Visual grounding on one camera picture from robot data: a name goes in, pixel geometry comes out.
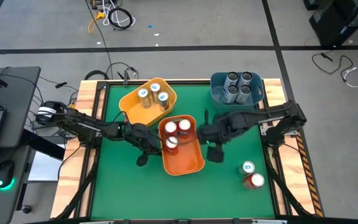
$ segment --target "plastic bin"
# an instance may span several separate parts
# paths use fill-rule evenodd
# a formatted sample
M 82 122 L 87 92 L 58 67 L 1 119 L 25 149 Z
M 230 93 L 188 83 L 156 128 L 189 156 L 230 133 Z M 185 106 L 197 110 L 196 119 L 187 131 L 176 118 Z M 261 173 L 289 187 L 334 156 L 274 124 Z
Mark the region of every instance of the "plastic bin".
M 169 106 L 165 111 L 160 110 L 160 105 L 158 103 L 153 103 L 151 92 L 150 92 L 150 84 L 158 83 L 161 86 L 161 91 L 165 91 L 168 93 L 168 101 Z M 143 108 L 142 103 L 137 96 L 137 91 L 141 88 L 146 88 L 149 90 L 149 97 L 152 102 L 152 106 L 150 108 Z M 158 120 L 163 118 L 165 115 L 169 114 L 173 110 L 175 103 L 177 101 L 177 94 L 173 89 L 166 83 L 166 81 L 162 78 L 153 78 L 147 83 L 144 83 L 136 90 L 128 93 L 126 96 L 122 97 L 119 101 L 119 109 L 121 111 L 125 111 L 128 115 L 129 122 L 131 124 L 141 123 L 145 124 L 147 127 L 153 125 Z
M 243 72 L 237 72 L 238 76 L 241 76 Z M 222 94 L 223 94 L 223 85 L 226 80 L 228 72 L 218 72 L 212 75 L 211 77 L 211 101 L 215 109 L 219 110 L 254 110 L 256 104 L 259 101 L 263 100 L 264 95 L 264 86 L 262 79 L 258 74 L 251 72 L 252 80 L 249 83 L 251 87 L 251 94 L 248 97 L 248 100 L 245 104 L 231 104 L 227 105 L 223 103 Z
M 181 119 L 187 119 L 191 123 L 191 129 L 187 138 L 178 138 L 178 152 L 176 154 L 170 154 L 167 150 L 163 149 L 167 135 L 165 133 L 165 124 L 168 121 L 180 121 Z M 200 142 L 197 139 L 196 133 L 196 120 L 190 115 L 179 115 L 169 118 L 164 118 L 158 125 L 158 131 L 160 138 L 162 139 L 162 162 L 164 169 L 169 175 L 185 175 L 200 171 L 204 165 L 205 160 L 201 153 Z

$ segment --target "computer tower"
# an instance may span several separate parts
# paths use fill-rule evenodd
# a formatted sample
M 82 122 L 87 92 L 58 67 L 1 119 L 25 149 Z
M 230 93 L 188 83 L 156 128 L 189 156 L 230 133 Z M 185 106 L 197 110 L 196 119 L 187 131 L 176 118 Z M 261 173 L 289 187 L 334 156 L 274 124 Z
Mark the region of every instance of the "computer tower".
M 303 0 L 307 10 L 316 10 L 321 0 Z
M 323 1 L 309 22 L 322 46 L 340 46 L 358 29 L 358 0 Z

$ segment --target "orange tray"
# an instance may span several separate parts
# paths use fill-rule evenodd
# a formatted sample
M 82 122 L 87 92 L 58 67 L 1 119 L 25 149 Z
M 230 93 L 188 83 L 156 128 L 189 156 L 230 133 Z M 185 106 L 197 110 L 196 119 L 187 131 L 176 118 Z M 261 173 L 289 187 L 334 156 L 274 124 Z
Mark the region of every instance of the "orange tray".
M 165 148 L 165 141 L 167 135 L 165 134 L 165 124 L 168 121 L 179 121 L 181 119 L 188 119 L 191 123 L 191 130 L 187 138 L 178 136 L 178 152 L 173 155 L 170 154 Z M 164 118 L 158 125 L 160 138 L 162 139 L 162 161 L 165 171 L 170 175 L 184 175 L 200 171 L 204 165 L 205 160 L 201 154 L 200 143 L 196 134 L 196 120 L 190 115 L 179 115 L 170 118 Z
M 168 93 L 169 107 L 165 111 L 160 110 L 160 105 L 158 103 L 153 103 L 152 96 L 150 95 L 150 84 L 158 83 L 161 86 L 161 91 Z M 149 97 L 152 102 L 150 108 L 143 108 L 142 103 L 137 96 L 137 91 L 140 88 L 146 88 L 149 90 Z M 144 83 L 136 90 L 128 93 L 126 96 L 122 97 L 119 101 L 119 109 L 125 111 L 128 115 L 129 122 L 131 124 L 141 123 L 145 124 L 147 127 L 151 126 L 159 119 L 163 118 L 165 115 L 169 114 L 173 110 L 175 103 L 177 101 L 177 94 L 173 89 L 168 85 L 168 83 L 162 78 L 153 78 L 147 83 Z

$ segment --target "computer mouse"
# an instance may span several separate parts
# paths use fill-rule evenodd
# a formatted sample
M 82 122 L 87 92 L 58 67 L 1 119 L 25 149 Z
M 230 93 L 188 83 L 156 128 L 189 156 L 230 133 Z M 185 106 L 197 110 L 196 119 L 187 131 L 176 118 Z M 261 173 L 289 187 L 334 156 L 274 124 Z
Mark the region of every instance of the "computer mouse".
M 13 179 L 13 170 L 15 162 L 11 159 L 0 163 L 0 188 L 7 187 Z

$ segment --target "soda can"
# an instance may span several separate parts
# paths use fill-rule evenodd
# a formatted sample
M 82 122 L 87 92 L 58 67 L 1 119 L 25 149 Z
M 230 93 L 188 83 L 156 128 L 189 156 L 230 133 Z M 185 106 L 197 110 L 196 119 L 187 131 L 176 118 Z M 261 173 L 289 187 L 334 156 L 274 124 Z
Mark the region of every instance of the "soda can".
M 251 174 L 242 180 L 242 185 L 248 190 L 261 188 L 264 183 L 265 179 L 260 174 Z
M 235 85 L 239 79 L 239 76 L 236 72 L 229 72 L 226 80 L 224 81 L 223 91 L 225 91 L 229 86 Z
M 165 126 L 165 133 L 167 133 L 169 136 L 175 136 L 178 132 L 177 124 L 173 121 L 168 121 Z
M 255 171 L 255 165 L 251 161 L 245 161 L 237 168 L 238 174 L 240 177 L 247 177 Z
M 240 75 L 239 81 L 237 82 L 237 86 L 240 88 L 243 85 L 249 85 L 252 80 L 252 74 L 250 72 L 244 72 Z
M 229 86 L 226 89 L 226 91 L 224 91 L 223 102 L 225 104 L 234 103 L 234 100 L 236 100 L 236 97 L 237 97 L 238 93 L 239 93 L 238 87 L 236 87 L 235 85 Z
M 161 92 L 158 94 L 158 103 L 160 105 L 160 110 L 165 111 L 169 107 L 169 101 L 168 101 L 168 93 L 167 92 Z
M 158 103 L 158 94 L 161 92 L 161 86 L 158 83 L 152 83 L 150 85 L 150 91 L 152 92 L 152 98 L 154 103 Z
M 251 87 L 249 85 L 243 85 L 240 87 L 239 94 L 236 97 L 236 103 L 245 104 L 251 94 Z
M 185 138 L 185 137 L 189 136 L 190 128 L 191 128 L 191 123 L 189 120 L 182 119 L 181 121 L 179 121 L 178 133 L 182 137 Z
M 143 108 L 147 109 L 152 106 L 150 102 L 149 91 L 147 91 L 145 88 L 141 88 L 137 92 L 137 96 L 139 97 L 139 100 L 142 103 Z
M 168 153 L 176 154 L 178 153 L 178 139 L 176 137 L 169 137 L 165 141 L 165 145 L 167 146 Z

